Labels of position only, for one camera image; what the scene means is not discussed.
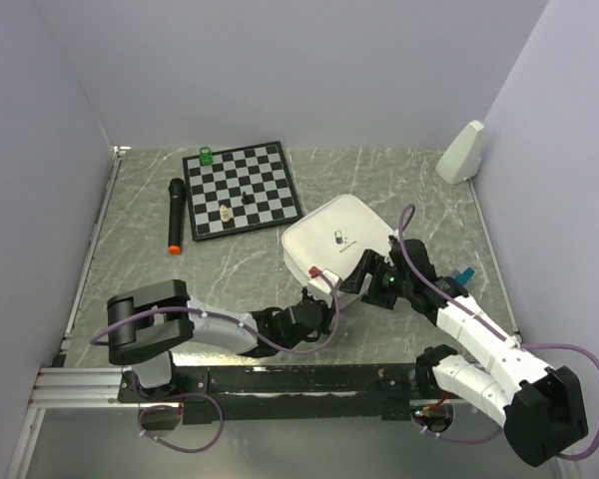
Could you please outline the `white medicine kit case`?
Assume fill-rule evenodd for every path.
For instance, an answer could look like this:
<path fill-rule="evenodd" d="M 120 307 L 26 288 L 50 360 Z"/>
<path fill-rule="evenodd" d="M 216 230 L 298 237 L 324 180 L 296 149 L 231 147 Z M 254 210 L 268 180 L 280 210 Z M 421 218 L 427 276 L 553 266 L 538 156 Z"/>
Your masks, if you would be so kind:
<path fill-rule="evenodd" d="M 312 296 L 332 303 L 328 283 L 319 276 L 311 277 L 309 270 L 318 268 L 329 283 L 340 286 L 365 250 L 388 254 L 388 237 L 393 232 L 394 228 L 359 198 L 340 195 L 283 233 L 285 265 Z"/>

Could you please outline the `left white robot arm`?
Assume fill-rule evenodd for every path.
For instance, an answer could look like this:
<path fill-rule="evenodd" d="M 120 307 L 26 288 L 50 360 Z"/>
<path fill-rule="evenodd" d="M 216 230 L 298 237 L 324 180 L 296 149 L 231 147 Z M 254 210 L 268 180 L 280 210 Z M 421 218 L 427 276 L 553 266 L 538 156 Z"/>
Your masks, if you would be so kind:
<path fill-rule="evenodd" d="M 164 401 L 177 389 L 173 348 L 193 341 L 238 356 L 272 357 L 329 336 L 335 314 L 332 299 L 307 290 L 286 308 L 229 312 L 202 303 L 184 281 L 170 279 L 109 298 L 107 327 L 91 343 L 107 346 L 111 364 L 129 368 L 137 389 Z"/>

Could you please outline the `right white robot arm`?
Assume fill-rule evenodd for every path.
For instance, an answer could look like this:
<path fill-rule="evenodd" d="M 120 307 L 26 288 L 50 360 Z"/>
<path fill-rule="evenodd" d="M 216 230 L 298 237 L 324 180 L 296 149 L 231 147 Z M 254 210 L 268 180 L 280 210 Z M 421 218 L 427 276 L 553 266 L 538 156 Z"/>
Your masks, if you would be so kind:
<path fill-rule="evenodd" d="M 419 239 L 390 238 L 382 255 L 365 249 L 340 289 L 365 303 L 392 309 L 400 298 L 460 343 L 465 359 L 446 344 L 417 357 L 415 384 L 427 397 L 454 394 L 503 430 L 517 456 L 539 466 L 588 434 L 581 385 L 566 366 L 553 368 L 499 327 L 464 285 L 437 275 Z"/>

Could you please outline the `blue wooden block toy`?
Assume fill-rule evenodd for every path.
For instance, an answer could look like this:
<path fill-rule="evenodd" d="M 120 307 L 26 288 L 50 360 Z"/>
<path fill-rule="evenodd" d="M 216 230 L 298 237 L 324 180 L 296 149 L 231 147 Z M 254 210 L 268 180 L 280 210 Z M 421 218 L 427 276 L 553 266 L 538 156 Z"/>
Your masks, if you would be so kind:
<path fill-rule="evenodd" d="M 463 271 L 455 269 L 451 277 L 460 285 L 465 286 L 474 276 L 475 271 L 472 267 L 467 267 Z"/>

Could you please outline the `white wedge device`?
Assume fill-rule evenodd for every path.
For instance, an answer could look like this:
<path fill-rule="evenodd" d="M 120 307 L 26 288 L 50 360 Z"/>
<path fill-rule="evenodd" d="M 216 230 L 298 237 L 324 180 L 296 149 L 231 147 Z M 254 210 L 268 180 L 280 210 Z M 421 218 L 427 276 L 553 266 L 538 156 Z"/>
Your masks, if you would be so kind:
<path fill-rule="evenodd" d="M 473 178 L 481 165 L 485 139 L 485 125 L 477 120 L 469 122 L 441 156 L 436 172 L 450 185 Z"/>

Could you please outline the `cream chess piece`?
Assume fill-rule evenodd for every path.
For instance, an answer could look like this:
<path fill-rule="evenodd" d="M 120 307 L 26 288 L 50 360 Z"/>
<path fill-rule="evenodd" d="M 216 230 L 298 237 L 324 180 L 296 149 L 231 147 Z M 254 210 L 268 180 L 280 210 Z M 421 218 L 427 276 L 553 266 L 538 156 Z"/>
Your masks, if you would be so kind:
<path fill-rule="evenodd" d="M 223 223 L 228 223 L 232 219 L 231 211 L 225 205 L 220 205 L 219 212 Z"/>

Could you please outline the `black white chessboard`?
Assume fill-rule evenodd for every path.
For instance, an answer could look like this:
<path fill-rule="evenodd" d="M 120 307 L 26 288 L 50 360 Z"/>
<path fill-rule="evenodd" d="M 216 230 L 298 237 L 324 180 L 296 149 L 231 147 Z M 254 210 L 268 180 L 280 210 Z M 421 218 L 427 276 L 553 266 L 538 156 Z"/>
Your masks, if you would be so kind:
<path fill-rule="evenodd" d="M 303 217 L 292 172 L 281 142 L 213 151 L 201 166 L 199 154 L 182 158 L 192 239 L 216 240 L 293 224 Z M 253 196 L 242 203 L 242 193 Z M 231 211 L 223 223 L 220 205 Z"/>

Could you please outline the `green toy padlock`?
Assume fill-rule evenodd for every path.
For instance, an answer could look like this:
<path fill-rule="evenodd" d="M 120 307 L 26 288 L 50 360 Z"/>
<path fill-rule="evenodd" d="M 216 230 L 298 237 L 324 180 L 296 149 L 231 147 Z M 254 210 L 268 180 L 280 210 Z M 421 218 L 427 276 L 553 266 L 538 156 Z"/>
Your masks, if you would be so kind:
<path fill-rule="evenodd" d="M 199 149 L 199 162 L 201 166 L 209 166 L 214 162 L 213 152 L 210 147 Z"/>

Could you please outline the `black wireless microphone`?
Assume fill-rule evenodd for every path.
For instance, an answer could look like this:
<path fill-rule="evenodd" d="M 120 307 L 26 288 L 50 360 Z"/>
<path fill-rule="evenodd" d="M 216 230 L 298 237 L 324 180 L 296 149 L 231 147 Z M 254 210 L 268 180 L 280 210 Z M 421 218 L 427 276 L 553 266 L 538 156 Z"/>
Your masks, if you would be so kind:
<path fill-rule="evenodd" d="M 184 211 L 186 203 L 186 185 L 180 178 L 173 178 L 169 188 L 169 229 L 168 248 L 169 254 L 182 252 Z"/>

